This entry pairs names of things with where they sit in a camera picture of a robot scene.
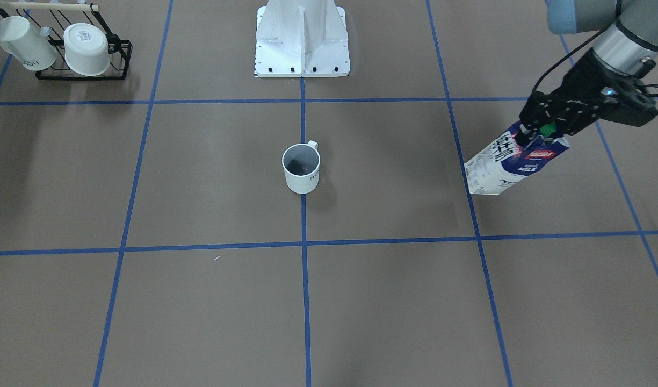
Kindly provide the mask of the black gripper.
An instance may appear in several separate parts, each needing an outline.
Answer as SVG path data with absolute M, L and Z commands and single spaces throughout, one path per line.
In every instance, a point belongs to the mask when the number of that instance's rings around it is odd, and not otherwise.
M 515 123 L 516 144 L 526 148 L 541 130 L 543 144 L 569 145 L 566 135 L 599 119 L 633 127 L 649 123 L 658 116 L 658 92 L 649 89 L 658 89 L 658 84 L 646 85 L 642 79 L 656 62 L 645 57 L 640 63 L 643 67 L 634 74 L 620 74 L 589 49 L 554 91 L 539 91 L 540 77 L 520 112 L 520 123 Z

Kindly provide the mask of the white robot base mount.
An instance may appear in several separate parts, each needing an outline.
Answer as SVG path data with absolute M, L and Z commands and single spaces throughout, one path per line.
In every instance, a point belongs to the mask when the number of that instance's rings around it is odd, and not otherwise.
M 334 1 L 269 1 L 258 8 L 256 27 L 259 78 L 351 73 L 346 13 Z

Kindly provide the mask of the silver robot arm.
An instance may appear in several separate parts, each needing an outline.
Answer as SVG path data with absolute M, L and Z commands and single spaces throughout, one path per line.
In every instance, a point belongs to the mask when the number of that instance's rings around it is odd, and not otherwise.
M 641 127 L 658 115 L 655 94 L 642 79 L 658 55 L 658 1 L 549 1 L 554 34 L 594 32 L 588 51 L 550 93 L 533 88 L 519 115 L 516 142 L 527 147 L 558 139 L 602 119 Z

